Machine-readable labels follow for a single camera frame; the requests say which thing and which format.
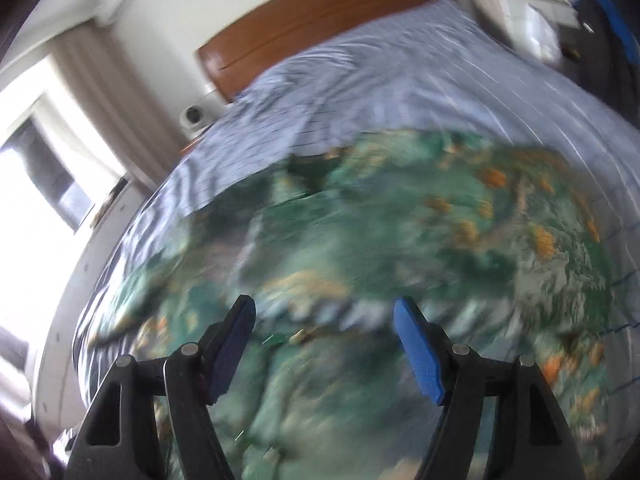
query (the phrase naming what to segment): bed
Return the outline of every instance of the bed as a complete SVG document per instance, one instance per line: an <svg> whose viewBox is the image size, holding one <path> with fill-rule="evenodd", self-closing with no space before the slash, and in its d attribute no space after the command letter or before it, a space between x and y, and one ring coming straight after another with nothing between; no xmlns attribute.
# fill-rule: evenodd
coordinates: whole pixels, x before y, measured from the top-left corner
<svg viewBox="0 0 640 480"><path fill-rule="evenodd" d="M640 423L638 132L454 0L271 0L198 56L232 105L81 316L85 402L118 355L197 340L248 292L258 328L210 412L236 477L413 478L438 411L389 328L409 293L482 355L533 352L604 478Z"/></svg>

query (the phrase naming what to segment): black clamp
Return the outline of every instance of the black clamp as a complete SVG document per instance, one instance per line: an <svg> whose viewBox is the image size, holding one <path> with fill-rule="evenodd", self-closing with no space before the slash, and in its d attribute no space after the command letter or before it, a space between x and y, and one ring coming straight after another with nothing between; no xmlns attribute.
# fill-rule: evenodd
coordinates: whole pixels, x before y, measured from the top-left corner
<svg viewBox="0 0 640 480"><path fill-rule="evenodd" d="M65 480L164 478L154 396L167 398L185 479L234 480L206 406L228 390L254 323L254 300L239 296L198 343L151 361L118 357L82 422Z"/></svg>
<svg viewBox="0 0 640 480"><path fill-rule="evenodd" d="M116 359L74 443L66 480L164 478L153 396L166 396L186 480L234 480L207 405L226 393L255 323L255 304L239 296L222 323L169 357ZM583 480L562 411L531 357L513 363L451 344L411 298L398 300L394 325L420 388L443 406L416 480L465 480L482 400L498 397L486 480Z"/></svg>
<svg viewBox="0 0 640 480"><path fill-rule="evenodd" d="M530 356L513 363L452 344L411 298L396 302L394 325L422 392L443 406L439 431L416 480L465 480L484 397L498 397L486 480L583 480L562 410Z"/></svg>

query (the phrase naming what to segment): beige curtain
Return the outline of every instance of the beige curtain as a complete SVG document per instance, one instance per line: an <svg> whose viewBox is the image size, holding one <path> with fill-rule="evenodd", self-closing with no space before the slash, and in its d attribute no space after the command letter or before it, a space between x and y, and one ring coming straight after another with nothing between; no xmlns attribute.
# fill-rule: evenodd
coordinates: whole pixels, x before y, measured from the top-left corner
<svg viewBox="0 0 640 480"><path fill-rule="evenodd" d="M60 75L130 174L155 190L180 158L186 138L174 127L105 28L85 22L50 41Z"/></svg>

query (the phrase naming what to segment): ceiling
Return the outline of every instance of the ceiling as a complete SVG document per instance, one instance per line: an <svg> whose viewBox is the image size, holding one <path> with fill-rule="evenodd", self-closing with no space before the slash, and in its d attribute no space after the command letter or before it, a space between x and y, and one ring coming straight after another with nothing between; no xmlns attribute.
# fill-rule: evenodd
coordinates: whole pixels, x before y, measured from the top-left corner
<svg viewBox="0 0 640 480"><path fill-rule="evenodd" d="M90 19L99 1L40 0L15 37L0 66L0 72L44 41Z"/></svg>

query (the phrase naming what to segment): green floral blanket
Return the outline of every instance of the green floral blanket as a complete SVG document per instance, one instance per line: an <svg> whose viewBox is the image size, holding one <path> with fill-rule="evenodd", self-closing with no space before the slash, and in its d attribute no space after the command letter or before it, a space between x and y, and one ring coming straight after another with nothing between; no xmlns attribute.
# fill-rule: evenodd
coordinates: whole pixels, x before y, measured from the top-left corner
<svg viewBox="0 0 640 480"><path fill-rule="evenodd" d="M557 153L461 132L361 134L254 174L184 219L97 313L90 341L133 331L138 359L166 355L249 294L256 328L210 409L236 478L410 480L440 412L391 327L394 300L409 295L483 356L535 355L597 478L607 398L596 334L609 283L596 224ZM158 424L179 478L161 402Z"/></svg>

